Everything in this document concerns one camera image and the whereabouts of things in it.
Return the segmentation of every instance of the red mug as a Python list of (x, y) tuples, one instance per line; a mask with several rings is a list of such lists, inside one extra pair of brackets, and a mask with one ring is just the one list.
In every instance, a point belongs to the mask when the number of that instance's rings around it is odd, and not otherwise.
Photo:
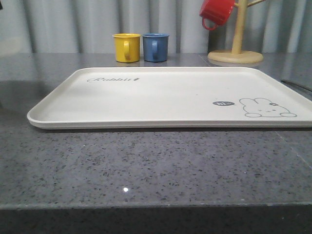
[[(235, 0), (204, 0), (199, 15), (202, 16), (202, 25), (208, 30), (214, 30), (224, 25), (233, 11)], [(214, 22), (209, 28), (205, 25), (205, 19)]]

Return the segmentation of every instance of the tray rim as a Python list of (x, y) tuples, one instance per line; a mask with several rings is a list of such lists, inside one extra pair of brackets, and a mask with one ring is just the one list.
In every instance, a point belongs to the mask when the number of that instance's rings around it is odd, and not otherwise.
[[(228, 70), (228, 71), (234, 71), (234, 72), (241, 72), (241, 71), (250, 71), (253, 74), (258, 73), (261, 74), (262, 78), (265, 79), (265, 81), (268, 81), (272, 83), (276, 88), (282, 88), (284, 89), (288, 94), (294, 96), (294, 98), (297, 98), (298, 95), (302, 100), (304, 100), (307, 104), (312, 104), (312, 101), (308, 98), (302, 96), (298, 92), (294, 91), (293, 89), (287, 87), (283, 83), (279, 82), (278, 80), (270, 77), (269, 75), (265, 74), (264, 72), (250, 67), (88, 67), (88, 68), (82, 68), (74, 71), (68, 78), (66, 78), (63, 82), (61, 82), (53, 91), (51, 91), (46, 97), (44, 97), (40, 102), (38, 102), (31, 110), (27, 113), (27, 119), (31, 123), (31, 125), (41, 128), (41, 129), (109, 129), (109, 128), (213, 128), (213, 127), (222, 127), (222, 128), (235, 128), (235, 127), (243, 127), (243, 128), (268, 128), (268, 127), (276, 127), (276, 128), (283, 128), (283, 127), (298, 127), (298, 128), (307, 128), (312, 127), (312, 121), (309, 120), (300, 120), (296, 121), (295, 124), (293, 121), (282, 121), (279, 120), (278, 122), (280, 124), (276, 124), (277, 121), (274, 120), (253, 120), (253, 121), (246, 121), (245, 120), (233, 120), (229, 123), (228, 120), (115, 120), (113, 122), (109, 121), (44, 121), (44, 120), (38, 120), (31, 117), (32, 112), (34, 112), (38, 106), (40, 106), (43, 102), (45, 102), (47, 99), (49, 99), (55, 92), (57, 92), (57, 89), (62, 88), (66, 83), (71, 82), (73, 77), (82, 75), (84, 73), (90, 72), (104, 72), (102, 70), (113, 72), (114, 70), (117, 70), (117, 72), (126, 72), (127, 70), (139, 70), (137, 72), (154, 72), (159, 71), (163, 72), (164, 70), (172, 70), (173, 72), (181, 72), (181, 69), (183, 70)], [(67, 127), (55, 127), (54, 124), (58, 125), (65, 125), (67, 124)]]

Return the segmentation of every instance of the gray countertop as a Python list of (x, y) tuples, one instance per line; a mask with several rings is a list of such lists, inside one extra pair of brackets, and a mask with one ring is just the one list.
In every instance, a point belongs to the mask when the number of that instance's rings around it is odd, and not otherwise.
[[(269, 76), (312, 87), (311, 54), (265, 54)], [(0, 58), (0, 209), (312, 204), (311, 129), (41, 130), (26, 114), (75, 70), (215, 66), (206, 55)], [(312, 99), (301, 88), (294, 90)]]

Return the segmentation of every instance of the wooden mug stand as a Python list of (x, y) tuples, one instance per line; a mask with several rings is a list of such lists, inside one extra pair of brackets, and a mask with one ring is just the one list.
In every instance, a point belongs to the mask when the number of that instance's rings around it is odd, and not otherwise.
[(256, 63), (263, 60), (263, 56), (260, 53), (253, 51), (242, 51), (247, 8), (263, 1), (265, 0), (255, 0), (248, 3), (248, 0), (238, 0), (238, 3), (235, 3), (234, 6), (238, 8), (238, 14), (232, 50), (212, 51), (208, 54), (209, 59), (230, 63)]

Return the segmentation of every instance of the tray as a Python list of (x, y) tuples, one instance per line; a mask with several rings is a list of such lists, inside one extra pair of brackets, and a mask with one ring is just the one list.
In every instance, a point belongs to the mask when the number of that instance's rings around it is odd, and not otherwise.
[(252, 68), (86, 68), (27, 118), (43, 129), (311, 127), (312, 102)]

